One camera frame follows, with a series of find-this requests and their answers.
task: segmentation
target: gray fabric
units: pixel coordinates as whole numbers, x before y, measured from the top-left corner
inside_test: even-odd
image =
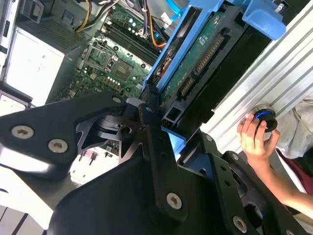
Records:
[[[313,94],[305,100],[313,100]],[[301,117],[301,121],[291,110],[278,120],[277,126],[281,133],[277,147],[290,159],[302,157],[313,147],[313,105],[301,101],[296,105],[295,111]]]

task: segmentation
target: yellow wire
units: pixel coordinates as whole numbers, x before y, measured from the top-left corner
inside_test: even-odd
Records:
[[[77,32],[80,32],[81,29],[83,29],[87,22],[88,22],[88,19],[89,19],[89,16],[90,16],[90,4],[89,4],[89,0],[85,0],[85,2],[88,4],[88,10],[87,10],[87,14],[86,14],[86,17],[85,17],[85,20],[83,22],[83,24],[79,27],[79,29],[77,29],[76,31]]]
[[[152,42],[156,47],[164,47],[166,45],[166,43],[162,43],[159,45],[159,44],[157,44],[157,42],[155,40],[154,33],[153,33],[154,30],[153,30],[153,24],[152,24],[152,16],[150,13],[149,13],[149,16],[150,16],[150,32],[151,32]]]

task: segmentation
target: metal rail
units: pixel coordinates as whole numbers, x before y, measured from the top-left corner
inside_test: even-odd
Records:
[[[241,151],[236,128],[254,106],[270,104],[279,119],[313,92],[312,22],[313,0],[288,25],[286,34],[267,46],[210,121],[201,126],[222,153]]]

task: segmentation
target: screw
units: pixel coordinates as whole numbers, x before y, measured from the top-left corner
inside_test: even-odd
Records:
[[[208,141],[212,141],[212,138],[209,135],[205,136]]]
[[[238,161],[239,160],[239,157],[236,155],[236,154],[232,154],[232,157],[233,157],[233,159],[235,159],[236,161]]]
[[[117,97],[113,97],[113,101],[115,101],[116,103],[120,103],[120,102],[122,102],[119,98],[117,98]]]
[[[34,130],[29,126],[15,126],[12,128],[11,134],[19,139],[29,139],[34,135]]]
[[[292,231],[290,231],[289,229],[286,230],[286,234],[287,235],[294,235]]]
[[[277,12],[277,13],[280,12],[284,8],[284,6],[285,5],[283,3],[279,4],[278,7],[276,8],[275,12]]]
[[[150,107],[146,107],[146,110],[149,111],[150,113],[154,113],[153,109]]]
[[[219,21],[220,21],[220,16],[217,16],[216,18],[215,18],[215,20],[214,20],[214,25],[217,25],[218,23],[219,23]]]
[[[176,193],[170,192],[166,196],[166,200],[167,200],[167,203],[175,210],[179,210],[182,206],[181,199]]]
[[[54,139],[49,142],[48,148],[54,153],[64,153],[68,149],[68,144],[64,140]]]
[[[245,234],[247,232],[247,227],[246,227],[246,224],[243,221],[243,219],[241,219],[238,216],[234,216],[233,222],[234,222],[234,225],[236,226],[236,228],[239,229],[243,234]]]

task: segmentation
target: circuit board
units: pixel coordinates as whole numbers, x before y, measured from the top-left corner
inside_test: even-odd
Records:
[[[123,8],[119,4],[116,4],[114,9],[112,8],[104,20],[104,25],[117,25],[120,30],[125,30],[130,33],[133,39],[148,46],[151,50],[155,50],[159,53],[159,49],[153,45],[149,33],[143,35],[143,22],[132,15],[129,10]]]
[[[111,14],[108,14],[104,22],[109,25],[114,23],[121,28],[127,29],[136,36],[139,35],[139,31],[143,28],[142,22],[136,19],[136,17],[132,17],[125,8],[118,4],[115,5],[115,9],[112,10]]]
[[[107,37],[89,42],[76,79],[61,99],[81,97],[105,90],[123,98],[139,97],[142,84],[151,70],[128,50]]]
[[[205,25],[200,36],[194,42],[179,68],[176,70],[175,74],[161,93],[159,98],[160,108],[166,106],[167,101],[172,97],[172,95],[178,92],[183,84],[186,84],[186,86],[190,86],[192,84],[192,79],[189,78],[189,75],[194,68],[197,70],[199,67],[199,61],[206,56],[208,46],[210,46],[215,40],[214,35],[219,28],[218,23],[220,23],[223,19],[223,13],[217,12]]]

